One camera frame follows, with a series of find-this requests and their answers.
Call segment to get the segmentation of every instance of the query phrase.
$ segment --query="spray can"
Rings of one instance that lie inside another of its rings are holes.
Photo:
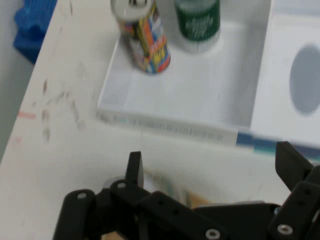
[[[155,0],[111,0],[111,9],[136,65],[149,74],[164,71],[171,55]]]
[[[175,0],[181,43],[191,53],[207,51],[220,37],[220,0]]]

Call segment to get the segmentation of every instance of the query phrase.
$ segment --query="can label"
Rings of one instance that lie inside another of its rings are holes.
[[[128,36],[134,61],[142,70],[155,74],[169,66],[171,56],[156,2],[144,18],[135,22],[118,20],[118,23],[121,32]]]
[[[191,41],[205,41],[220,28],[220,0],[204,11],[182,9],[175,6],[182,35]]]

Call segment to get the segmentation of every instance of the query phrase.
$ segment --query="white bottle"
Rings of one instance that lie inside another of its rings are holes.
[[[220,0],[175,0],[181,44],[191,53],[209,50],[220,36]]]

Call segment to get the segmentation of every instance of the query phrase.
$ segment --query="screw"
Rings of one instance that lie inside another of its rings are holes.
[[[76,196],[78,199],[85,199],[87,197],[87,194],[85,192],[81,192]]]
[[[126,187],[126,183],[125,182],[120,182],[120,183],[118,183],[117,187],[119,189],[124,189]]]
[[[286,224],[280,224],[277,227],[277,230],[282,235],[291,235],[294,232],[293,228],[289,225],[286,225]]]
[[[220,232],[216,229],[209,229],[205,232],[205,237],[208,240],[218,240],[220,238]]]

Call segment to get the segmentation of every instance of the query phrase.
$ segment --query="blue foam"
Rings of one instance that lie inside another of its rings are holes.
[[[36,63],[57,0],[24,0],[14,20],[18,33],[13,46],[32,63]]]

